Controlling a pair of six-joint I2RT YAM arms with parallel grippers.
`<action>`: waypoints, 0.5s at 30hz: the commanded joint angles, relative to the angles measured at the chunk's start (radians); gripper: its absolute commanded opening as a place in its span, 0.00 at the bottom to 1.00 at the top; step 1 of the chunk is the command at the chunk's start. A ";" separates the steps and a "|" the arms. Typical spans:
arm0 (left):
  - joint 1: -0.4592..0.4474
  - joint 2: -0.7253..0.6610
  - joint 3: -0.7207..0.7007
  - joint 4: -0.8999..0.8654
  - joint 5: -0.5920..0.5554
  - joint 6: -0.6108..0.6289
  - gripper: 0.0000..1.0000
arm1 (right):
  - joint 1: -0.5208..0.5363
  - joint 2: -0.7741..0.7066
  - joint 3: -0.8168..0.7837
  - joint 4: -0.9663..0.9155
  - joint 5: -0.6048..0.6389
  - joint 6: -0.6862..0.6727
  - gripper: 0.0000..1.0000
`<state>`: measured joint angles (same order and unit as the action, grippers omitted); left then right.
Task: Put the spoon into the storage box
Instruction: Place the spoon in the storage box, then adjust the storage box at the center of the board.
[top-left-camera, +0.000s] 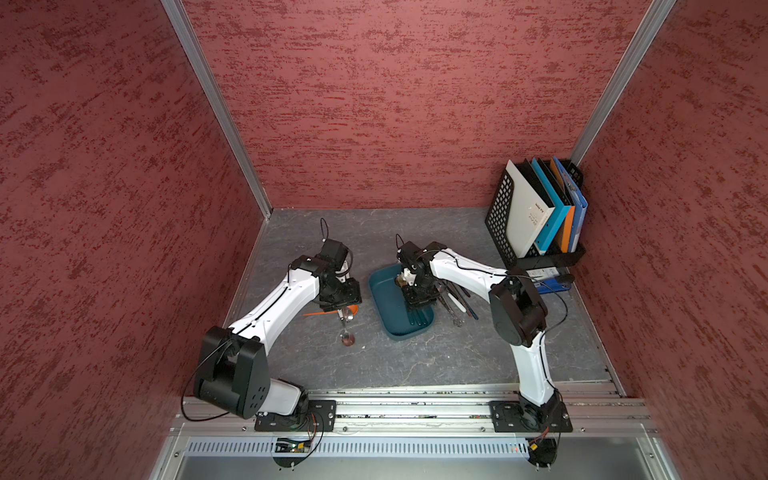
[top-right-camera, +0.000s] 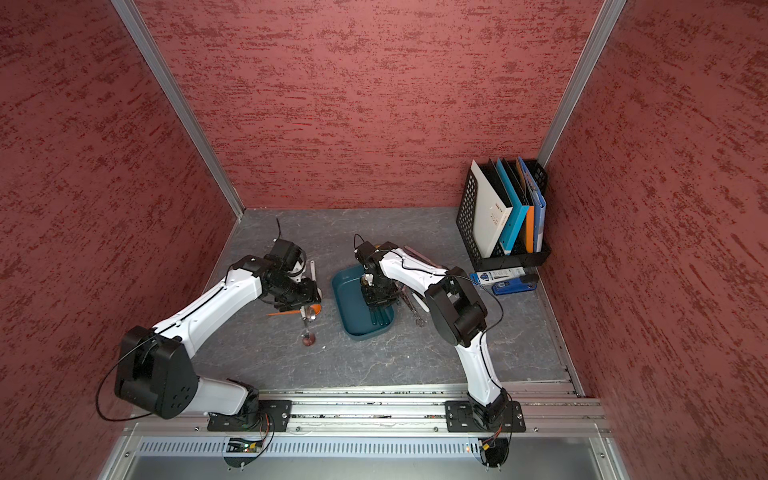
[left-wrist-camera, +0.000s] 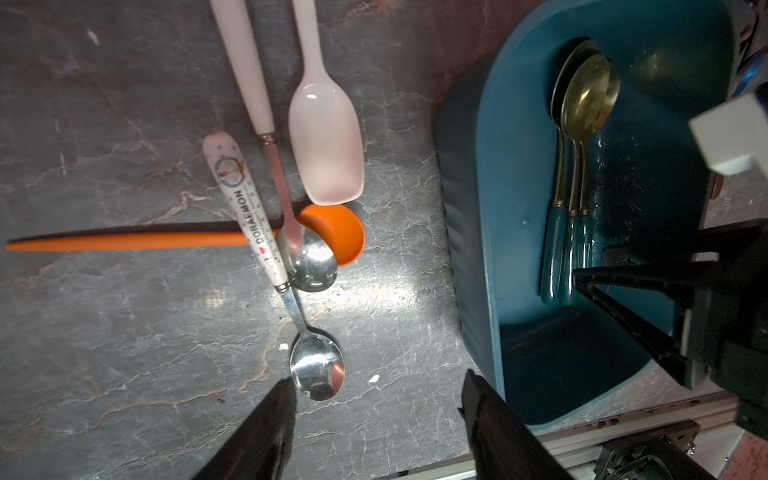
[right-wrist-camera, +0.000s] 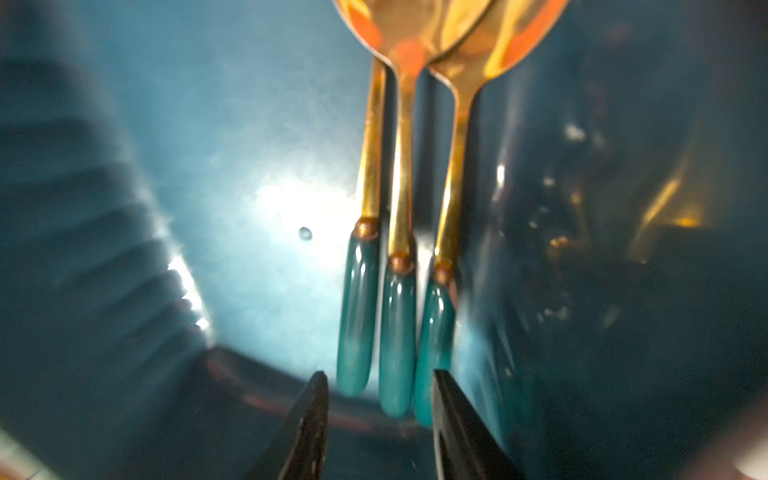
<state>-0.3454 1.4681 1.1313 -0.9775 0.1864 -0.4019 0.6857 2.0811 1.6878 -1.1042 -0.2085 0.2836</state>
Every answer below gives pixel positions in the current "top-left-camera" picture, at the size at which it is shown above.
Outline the teal plastic storage box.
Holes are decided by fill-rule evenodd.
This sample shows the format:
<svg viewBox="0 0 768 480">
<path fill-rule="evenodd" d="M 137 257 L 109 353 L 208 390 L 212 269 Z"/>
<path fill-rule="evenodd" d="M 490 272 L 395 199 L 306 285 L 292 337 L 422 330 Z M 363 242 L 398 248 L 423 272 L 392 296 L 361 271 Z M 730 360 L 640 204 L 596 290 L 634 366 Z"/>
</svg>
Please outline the teal plastic storage box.
<svg viewBox="0 0 768 480">
<path fill-rule="evenodd" d="M 435 320 L 431 306 L 410 311 L 395 278 L 401 273 L 399 264 L 373 272 L 368 280 L 376 311 L 385 333 L 395 341 L 420 335 L 430 329 Z"/>
</svg>

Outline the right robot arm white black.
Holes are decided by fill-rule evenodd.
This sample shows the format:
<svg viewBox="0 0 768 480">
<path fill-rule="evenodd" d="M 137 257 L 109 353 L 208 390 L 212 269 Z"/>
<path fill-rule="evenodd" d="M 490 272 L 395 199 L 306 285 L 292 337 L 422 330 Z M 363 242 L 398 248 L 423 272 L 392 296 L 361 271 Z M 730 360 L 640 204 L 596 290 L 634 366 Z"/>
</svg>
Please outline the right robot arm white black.
<svg viewBox="0 0 768 480">
<path fill-rule="evenodd" d="M 522 270 L 504 270 L 476 262 L 432 242 L 421 248 L 406 242 L 397 248 L 401 273 L 396 284 L 406 308 L 416 310 L 438 300 L 438 283 L 450 282 L 486 301 L 496 333 L 513 352 L 523 408 L 544 414 L 559 400 L 544 345 L 547 307 L 532 279 Z"/>
</svg>

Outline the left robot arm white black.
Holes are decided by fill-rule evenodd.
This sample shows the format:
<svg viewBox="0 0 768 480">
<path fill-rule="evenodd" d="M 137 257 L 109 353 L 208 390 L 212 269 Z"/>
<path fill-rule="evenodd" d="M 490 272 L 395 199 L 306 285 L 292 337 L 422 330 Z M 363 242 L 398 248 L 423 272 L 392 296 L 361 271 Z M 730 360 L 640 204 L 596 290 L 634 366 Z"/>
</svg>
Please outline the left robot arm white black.
<svg viewBox="0 0 768 480">
<path fill-rule="evenodd" d="M 361 302 L 359 282 L 349 273 L 351 264 L 349 253 L 341 260 L 302 256 L 254 309 L 228 327 L 209 329 L 191 377 L 194 397 L 243 419 L 259 413 L 302 415 L 304 390 L 273 378 L 268 356 L 306 305 L 334 312 Z"/>
</svg>

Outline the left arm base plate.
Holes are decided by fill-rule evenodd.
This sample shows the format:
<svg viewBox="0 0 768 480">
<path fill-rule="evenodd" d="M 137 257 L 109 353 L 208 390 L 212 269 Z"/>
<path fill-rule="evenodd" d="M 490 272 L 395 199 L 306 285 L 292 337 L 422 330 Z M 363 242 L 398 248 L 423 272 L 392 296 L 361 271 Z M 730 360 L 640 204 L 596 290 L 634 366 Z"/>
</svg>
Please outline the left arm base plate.
<svg viewBox="0 0 768 480">
<path fill-rule="evenodd" d="M 255 419 L 256 432 L 327 433 L 334 430 L 337 413 L 335 400 L 301 400 L 289 415 L 259 413 Z"/>
</svg>

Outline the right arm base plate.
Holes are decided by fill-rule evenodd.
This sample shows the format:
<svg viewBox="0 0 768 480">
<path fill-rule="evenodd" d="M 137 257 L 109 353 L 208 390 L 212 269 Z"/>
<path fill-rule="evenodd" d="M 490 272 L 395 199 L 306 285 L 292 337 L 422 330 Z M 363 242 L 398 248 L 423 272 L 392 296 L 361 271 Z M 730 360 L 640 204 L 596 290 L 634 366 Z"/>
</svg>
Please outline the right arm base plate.
<svg viewBox="0 0 768 480">
<path fill-rule="evenodd" d="M 543 406 L 528 401 L 491 401 L 490 419 L 496 433 L 572 433 L 573 425 L 565 404 L 553 398 Z"/>
</svg>

